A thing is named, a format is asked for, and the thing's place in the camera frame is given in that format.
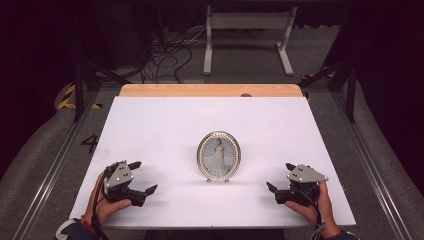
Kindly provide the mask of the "yellow black floor tape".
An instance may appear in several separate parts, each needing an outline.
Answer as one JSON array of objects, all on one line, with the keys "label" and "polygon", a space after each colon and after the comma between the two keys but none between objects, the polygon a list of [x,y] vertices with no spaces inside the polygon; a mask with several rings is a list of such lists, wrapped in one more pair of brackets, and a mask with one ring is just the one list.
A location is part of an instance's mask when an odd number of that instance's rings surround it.
[{"label": "yellow black floor tape", "polygon": [[75,103],[70,103],[70,97],[74,93],[76,87],[74,84],[71,84],[68,89],[66,90],[62,100],[60,101],[58,105],[58,109],[75,109],[77,105]]}]

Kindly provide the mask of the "aluminium rail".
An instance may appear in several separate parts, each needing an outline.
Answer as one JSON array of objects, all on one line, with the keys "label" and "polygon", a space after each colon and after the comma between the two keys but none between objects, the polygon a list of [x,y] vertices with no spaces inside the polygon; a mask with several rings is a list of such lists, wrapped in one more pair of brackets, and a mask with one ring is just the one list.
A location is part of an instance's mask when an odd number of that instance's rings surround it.
[{"label": "aluminium rail", "polygon": [[29,233],[34,228],[34,225],[40,216],[56,181],[63,169],[65,161],[69,155],[72,144],[80,130],[92,104],[98,96],[97,91],[88,91],[86,98],[81,99],[81,103],[77,105],[77,113],[79,118],[76,122],[70,125],[63,143],[56,154],[53,163],[51,164],[46,176],[44,177],[41,185],[38,187],[37,192],[29,206],[25,216],[23,217],[19,227],[17,228],[12,240],[27,240]]},{"label": "aluminium rail", "polygon": [[332,99],[341,113],[343,121],[350,133],[355,147],[360,155],[361,164],[366,172],[370,184],[376,194],[379,204],[389,222],[389,225],[397,240],[412,240],[411,234],[407,229],[404,220],[402,219],[393,198],[386,187],[374,161],[365,145],[365,142],[356,126],[346,113],[346,104],[343,97],[339,93],[332,93]]}]

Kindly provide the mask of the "person's right hand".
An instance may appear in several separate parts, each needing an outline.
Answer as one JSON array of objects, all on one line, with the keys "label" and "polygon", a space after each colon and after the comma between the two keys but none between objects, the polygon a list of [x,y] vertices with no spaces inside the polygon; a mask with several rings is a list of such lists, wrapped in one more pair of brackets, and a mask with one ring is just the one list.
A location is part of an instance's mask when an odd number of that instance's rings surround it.
[{"label": "person's right hand", "polygon": [[285,205],[294,212],[303,216],[306,221],[316,228],[323,240],[335,236],[341,232],[334,220],[332,203],[325,182],[319,183],[320,195],[317,202],[311,206],[302,206],[293,201],[287,201]]}]

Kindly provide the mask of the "white board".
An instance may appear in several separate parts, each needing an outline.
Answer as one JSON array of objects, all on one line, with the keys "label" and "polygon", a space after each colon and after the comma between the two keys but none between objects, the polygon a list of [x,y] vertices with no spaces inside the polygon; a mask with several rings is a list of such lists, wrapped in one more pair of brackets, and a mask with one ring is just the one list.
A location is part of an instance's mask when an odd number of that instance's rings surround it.
[{"label": "white board", "polygon": [[[225,131],[241,147],[228,182],[209,181],[197,148],[210,132]],[[120,160],[140,162],[131,188],[155,193],[142,207],[116,213],[116,228],[282,228],[305,220],[276,203],[268,186],[288,186],[287,164],[304,164],[328,177],[334,216],[355,218],[307,100],[303,97],[117,97],[71,211],[86,209],[97,176]]]}]

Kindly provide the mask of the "black metal stand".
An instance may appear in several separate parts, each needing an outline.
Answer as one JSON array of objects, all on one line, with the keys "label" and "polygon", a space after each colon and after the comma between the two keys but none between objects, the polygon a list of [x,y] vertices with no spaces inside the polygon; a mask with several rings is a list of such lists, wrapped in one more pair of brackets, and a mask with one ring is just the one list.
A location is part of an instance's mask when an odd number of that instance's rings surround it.
[{"label": "black metal stand", "polygon": [[81,59],[75,67],[74,71],[74,85],[75,85],[75,98],[76,98],[76,112],[74,122],[78,122],[85,111],[84,90],[83,84],[87,85],[89,91],[98,91],[100,89],[99,77],[97,72],[105,75],[111,80],[115,80],[121,85],[129,84],[125,78],[113,73],[112,71],[86,59]]},{"label": "black metal stand", "polygon": [[325,67],[318,73],[303,79],[300,83],[298,83],[298,86],[300,88],[304,88],[317,82],[320,79],[327,77],[331,73],[333,73],[333,77],[328,83],[328,89],[331,92],[340,92],[342,87],[347,85],[345,112],[348,119],[354,123],[354,103],[357,71],[353,63],[343,61],[336,63],[335,65]]}]

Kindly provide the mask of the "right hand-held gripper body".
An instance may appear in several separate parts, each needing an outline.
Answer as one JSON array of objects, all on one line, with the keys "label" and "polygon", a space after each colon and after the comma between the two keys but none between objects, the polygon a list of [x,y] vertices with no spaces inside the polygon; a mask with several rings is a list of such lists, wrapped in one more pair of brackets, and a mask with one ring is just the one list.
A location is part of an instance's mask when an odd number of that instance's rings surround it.
[{"label": "right hand-held gripper body", "polygon": [[327,181],[328,177],[310,166],[299,164],[289,171],[287,179],[290,182],[289,187],[274,194],[276,202],[285,204],[287,201],[293,201],[302,206],[309,206],[319,198],[319,182]]}]

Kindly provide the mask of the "oval silver photo frame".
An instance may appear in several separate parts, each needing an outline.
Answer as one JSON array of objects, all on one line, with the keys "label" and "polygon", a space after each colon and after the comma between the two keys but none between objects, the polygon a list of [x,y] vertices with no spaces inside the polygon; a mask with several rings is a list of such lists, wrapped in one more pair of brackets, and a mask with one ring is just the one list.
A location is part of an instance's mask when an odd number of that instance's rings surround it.
[{"label": "oval silver photo frame", "polygon": [[224,131],[208,133],[197,148],[197,165],[208,182],[228,182],[241,163],[237,140]]}]

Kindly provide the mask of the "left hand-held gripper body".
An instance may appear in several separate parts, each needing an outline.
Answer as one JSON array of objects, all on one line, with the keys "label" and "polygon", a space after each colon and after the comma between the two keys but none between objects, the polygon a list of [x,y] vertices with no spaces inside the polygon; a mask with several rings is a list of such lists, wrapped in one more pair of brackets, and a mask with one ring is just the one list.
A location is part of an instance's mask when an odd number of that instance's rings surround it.
[{"label": "left hand-held gripper body", "polygon": [[133,206],[142,207],[144,205],[147,197],[145,192],[129,188],[129,184],[134,179],[132,171],[126,161],[116,162],[106,168],[103,192],[109,202],[129,199]]}]

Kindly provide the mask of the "wooden table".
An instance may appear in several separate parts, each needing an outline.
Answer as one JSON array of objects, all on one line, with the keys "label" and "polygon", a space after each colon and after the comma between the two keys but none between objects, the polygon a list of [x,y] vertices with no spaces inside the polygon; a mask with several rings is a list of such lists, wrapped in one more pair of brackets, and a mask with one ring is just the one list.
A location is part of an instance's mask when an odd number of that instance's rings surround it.
[{"label": "wooden table", "polygon": [[296,84],[126,84],[120,97],[302,97]]}]

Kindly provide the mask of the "red wrist band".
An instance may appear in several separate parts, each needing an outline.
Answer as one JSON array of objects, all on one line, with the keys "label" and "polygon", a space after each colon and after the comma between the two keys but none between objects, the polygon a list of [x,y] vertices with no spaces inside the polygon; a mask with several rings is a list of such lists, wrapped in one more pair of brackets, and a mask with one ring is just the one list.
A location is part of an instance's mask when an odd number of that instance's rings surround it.
[{"label": "red wrist band", "polygon": [[85,216],[82,215],[81,216],[81,223],[82,225],[89,230],[90,232],[92,232],[93,234],[95,233],[94,229],[92,228],[91,224],[85,219]]}]

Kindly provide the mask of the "person's left hand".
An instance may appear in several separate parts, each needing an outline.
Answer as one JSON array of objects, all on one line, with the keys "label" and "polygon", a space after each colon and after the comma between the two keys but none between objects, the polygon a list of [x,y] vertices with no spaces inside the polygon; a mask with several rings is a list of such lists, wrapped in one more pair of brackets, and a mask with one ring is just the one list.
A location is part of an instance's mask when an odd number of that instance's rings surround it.
[{"label": "person's left hand", "polygon": [[123,199],[114,203],[110,203],[107,199],[105,199],[101,191],[101,185],[103,183],[102,176],[102,173],[98,175],[96,184],[91,192],[86,211],[83,214],[91,226],[93,226],[93,214],[96,214],[99,224],[102,225],[106,223],[114,213],[132,205],[132,202],[129,199]]}]

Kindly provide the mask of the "white metal desk frame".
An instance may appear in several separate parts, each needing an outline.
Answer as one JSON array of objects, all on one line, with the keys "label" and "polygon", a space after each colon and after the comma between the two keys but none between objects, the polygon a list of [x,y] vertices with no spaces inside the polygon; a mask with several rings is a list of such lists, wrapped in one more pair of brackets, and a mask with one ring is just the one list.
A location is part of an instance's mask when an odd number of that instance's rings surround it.
[{"label": "white metal desk frame", "polygon": [[297,8],[291,7],[287,11],[276,13],[237,13],[237,12],[214,12],[211,6],[207,7],[206,14],[206,48],[204,56],[203,74],[212,73],[213,59],[213,29],[259,29],[259,30],[282,30],[282,40],[276,43],[276,48],[287,76],[294,74],[289,57],[286,52],[288,40],[294,25]]}]

